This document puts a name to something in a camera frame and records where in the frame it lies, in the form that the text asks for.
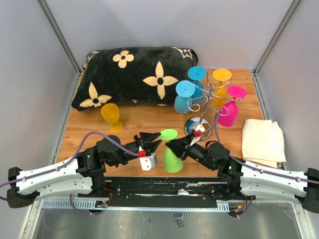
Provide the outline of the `blue plastic goblet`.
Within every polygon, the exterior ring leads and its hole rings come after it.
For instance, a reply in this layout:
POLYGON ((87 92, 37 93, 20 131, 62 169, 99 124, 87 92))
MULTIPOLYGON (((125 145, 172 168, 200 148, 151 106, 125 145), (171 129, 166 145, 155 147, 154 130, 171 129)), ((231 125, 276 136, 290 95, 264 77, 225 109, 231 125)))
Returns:
POLYGON ((203 67, 195 66, 191 67, 188 71, 188 77, 193 80, 195 85, 195 92, 191 96, 193 103, 201 103, 204 99, 204 84, 201 82, 206 76, 206 70, 203 67))
POLYGON ((192 95, 195 93, 195 86, 188 80, 180 81, 176 85, 177 96, 174 101, 174 109, 180 114, 190 112, 192 107, 192 95))

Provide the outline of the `yellow plastic goblet front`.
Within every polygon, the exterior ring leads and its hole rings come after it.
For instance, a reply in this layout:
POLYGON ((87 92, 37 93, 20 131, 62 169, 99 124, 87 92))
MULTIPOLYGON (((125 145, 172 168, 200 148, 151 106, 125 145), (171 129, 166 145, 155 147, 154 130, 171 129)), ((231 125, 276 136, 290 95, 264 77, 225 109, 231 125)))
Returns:
POLYGON ((232 73, 228 69, 219 68, 214 70, 213 78, 218 81, 213 93, 216 96, 213 99, 213 103, 217 108, 220 108, 227 102, 225 98, 228 97, 228 94, 225 85, 232 79, 232 73))

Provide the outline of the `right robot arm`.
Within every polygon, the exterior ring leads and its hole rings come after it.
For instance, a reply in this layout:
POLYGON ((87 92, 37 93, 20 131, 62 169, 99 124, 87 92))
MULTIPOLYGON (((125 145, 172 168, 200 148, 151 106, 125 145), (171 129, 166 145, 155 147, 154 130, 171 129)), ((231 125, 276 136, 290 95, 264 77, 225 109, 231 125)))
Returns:
POLYGON ((169 141, 166 146, 182 160, 189 157, 209 170, 217 170, 217 176, 227 183, 226 194, 231 199, 243 195, 281 198, 299 203, 309 212, 319 212, 317 169, 308 168, 303 172, 262 166, 232 156, 229 149, 215 140, 201 146, 192 135, 169 141))

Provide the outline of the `green plastic goblet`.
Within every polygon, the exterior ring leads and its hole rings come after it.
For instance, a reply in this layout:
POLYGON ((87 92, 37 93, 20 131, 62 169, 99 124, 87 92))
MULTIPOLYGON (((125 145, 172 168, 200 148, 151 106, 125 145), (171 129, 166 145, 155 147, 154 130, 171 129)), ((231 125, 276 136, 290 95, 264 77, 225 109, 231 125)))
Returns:
MULTIPOLYGON (((171 141, 178 136, 175 129, 164 129, 159 137, 162 141, 171 141)), ((165 148, 163 153, 164 169, 168 173, 177 173, 183 168, 183 161, 178 158, 168 147, 165 148)))

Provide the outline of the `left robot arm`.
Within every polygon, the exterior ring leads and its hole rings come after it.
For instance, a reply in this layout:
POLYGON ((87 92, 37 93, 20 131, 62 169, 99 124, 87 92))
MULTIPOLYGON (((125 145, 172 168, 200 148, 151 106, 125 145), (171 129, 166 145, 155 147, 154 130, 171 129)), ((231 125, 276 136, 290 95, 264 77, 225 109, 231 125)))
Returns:
POLYGON ((121 144, 115 135, 98 131, 95 134, 102 137, 95 146, 85 150, 79 147, 67 160, 33 170, 10 168, 10 188, 4 198, 9 207, 27 207, 52 196, 112 197, 113 190, 104 177, 107 166, 118 167, 139 159, 148 164, 144 170, 156 167, 155 151, 161 143, 161 133, 141 132, 127 144, 121 144))

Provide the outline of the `yellow plastic goblet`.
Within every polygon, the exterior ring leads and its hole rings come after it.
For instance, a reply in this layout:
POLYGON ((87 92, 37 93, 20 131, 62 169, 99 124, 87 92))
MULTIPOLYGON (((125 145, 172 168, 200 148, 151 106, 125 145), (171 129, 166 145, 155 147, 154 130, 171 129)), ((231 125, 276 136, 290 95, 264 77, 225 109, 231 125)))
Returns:
POLYGON ((232 73, 228 69, 219 68, 214 70, 213 78, 218 81, 213 93, 216 96, 213 99, 213 103, 217 108, 220 108, 227 102, 225 98, 228 97, 228 94, 225 85, 232 79, 232 73))
POLYGON ((108 103, 102 106, 101 115, 103 119, 110 125, 111 132, 117 133, 123 129, 123 124, 120 121, 119 108, 116 104, 108 103))

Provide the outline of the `magenta plastic goblet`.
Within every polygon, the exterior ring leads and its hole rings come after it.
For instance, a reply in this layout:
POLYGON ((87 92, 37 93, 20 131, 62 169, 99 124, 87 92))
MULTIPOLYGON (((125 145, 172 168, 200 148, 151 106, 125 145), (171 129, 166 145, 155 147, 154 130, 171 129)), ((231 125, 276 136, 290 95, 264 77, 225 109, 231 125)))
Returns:
POLYGON ((247 96, 247 91, 241 86, 230 86, 227 88, 228 95, 232 98, 219 110, 218 123, 224 127, 232 127, 238 118, 239 110, 236 102, 247 96))

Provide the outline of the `chrome wine glass rack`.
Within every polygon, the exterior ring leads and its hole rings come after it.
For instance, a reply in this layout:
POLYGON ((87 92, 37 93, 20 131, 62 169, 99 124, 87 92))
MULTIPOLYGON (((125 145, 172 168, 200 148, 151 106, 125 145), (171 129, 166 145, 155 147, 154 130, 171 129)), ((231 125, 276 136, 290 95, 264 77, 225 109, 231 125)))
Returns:
MULTIPOLYGON (((232 79, 229 81, 229 83, 227 85, 225 85, 227 88, 232 86, 232 85, 230 85, 231 81, 232 81, 232 79)), ((202 113, 199 117, 193 117, 193 118, 190 118, 186 121, 185 126, 184 126, 184 133, 186 135, 190 134, 191 126, 195 122, 199 122, 205 128, 205 132, 201 136, 200 141, 207 140, 210 137, 211 132, 216 128, 216 126, 218 124, 218 119, 219 119, 219 110, 221 109, 221 107, 217 108, 213 103, 213 99, 214 99, 214 97, 216 97, 213 93, 215 90, 215 85, 217 85, 217 84, 208 82, 207 88, 205 88, 203 90, 204 91, 203 101, 201 103, 195 103, 195 104, 192 103, 192 107, 191 107, 190 111, 197 112, 199 110, 202 110, 202 113)), ((232 98, 228 95, 228 97, 225 99, 227 100, 227 102, 229 102, 232 98)))

